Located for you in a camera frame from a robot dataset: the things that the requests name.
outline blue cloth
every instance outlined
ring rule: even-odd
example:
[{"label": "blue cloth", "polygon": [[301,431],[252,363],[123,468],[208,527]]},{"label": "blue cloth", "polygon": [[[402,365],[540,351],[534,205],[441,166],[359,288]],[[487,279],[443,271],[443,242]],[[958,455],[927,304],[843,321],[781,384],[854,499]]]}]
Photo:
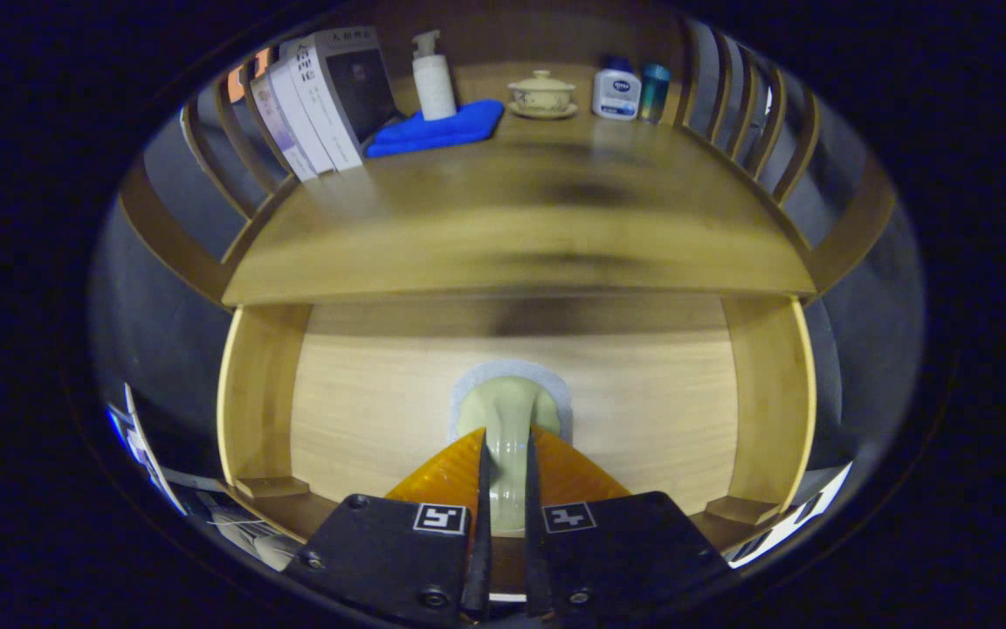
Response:
[{"label": "blue cloth", "polygon": [[503,116],[503,103],[499,101],[476,101],[440,120],[422,118],[422,112],[413,118],[387,127],[374,137],[374,143],[367,147],[368,158],[407,154],[411,151],[452,147],[490,138],[495,124]]}]

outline blue can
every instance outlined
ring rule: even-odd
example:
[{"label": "blue can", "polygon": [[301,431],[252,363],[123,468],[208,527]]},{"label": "blue can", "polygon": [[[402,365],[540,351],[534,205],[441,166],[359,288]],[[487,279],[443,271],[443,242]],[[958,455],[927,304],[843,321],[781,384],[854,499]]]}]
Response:
[{"label": "blue can", "polygon": [[639,118],[650,124],[659,124],[659,120],[662,120],[662,111],[666,109],[666,92],[669,89],[670,69],[658,63],[644,64]]}]

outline wooden shelf board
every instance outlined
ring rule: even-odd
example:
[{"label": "wooden shelf board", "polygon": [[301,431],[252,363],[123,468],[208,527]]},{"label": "wooden shelf board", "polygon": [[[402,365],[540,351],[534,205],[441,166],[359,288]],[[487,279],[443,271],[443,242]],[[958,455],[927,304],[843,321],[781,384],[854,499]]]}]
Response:
[{"label": "wooden shelf board", "polygon": [[358,295],[697,290],[810,295],[778,206],[709,143],[579,112],[386,156],[287,195],[227,304]]},{"label": "wooden shelf board", "polygon": [[573,445],[628,489],[666,491],[686,513],[727,494],[737,382],[717,295],[318,304],[292,474],[332,501],[382,496],[447,445],[452,386],[494,359],[561,375]]}]

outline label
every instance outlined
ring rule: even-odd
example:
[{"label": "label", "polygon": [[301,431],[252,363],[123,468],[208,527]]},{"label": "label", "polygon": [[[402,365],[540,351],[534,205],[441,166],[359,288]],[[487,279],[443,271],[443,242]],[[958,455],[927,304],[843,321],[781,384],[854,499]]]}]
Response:
[{"label": "label", "polygon": [[635,102],[624,99],[600,99],[600,111],[615,113],[615,115],[632,116],[635,113]]},{"label": "label", "polygon": [[573,530],[596,528],[596,518],[588,508],[588,502],[543,506],[542,519],[546,522],[547,533],[570,533]]},{"label": "label", "polygon": [[459,505],[418,505],[413,529],[427,533],[464,534],[464,512]]}]

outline book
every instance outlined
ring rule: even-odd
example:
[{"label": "book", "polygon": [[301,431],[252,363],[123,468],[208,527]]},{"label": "book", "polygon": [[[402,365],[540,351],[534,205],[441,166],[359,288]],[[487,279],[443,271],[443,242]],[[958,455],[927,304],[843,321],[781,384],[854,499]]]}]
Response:
[{"label": "book", "polygon": [[336,170],[360,166],[366,140],[398,116],[375,28],[311,33],[288,43],[284,58]]},{"label": "book", "polygon": [[250,83],[263,122],[290,168],[303,182],[333,170],[321,139],[297,97],[288,63],[279,61]]}]

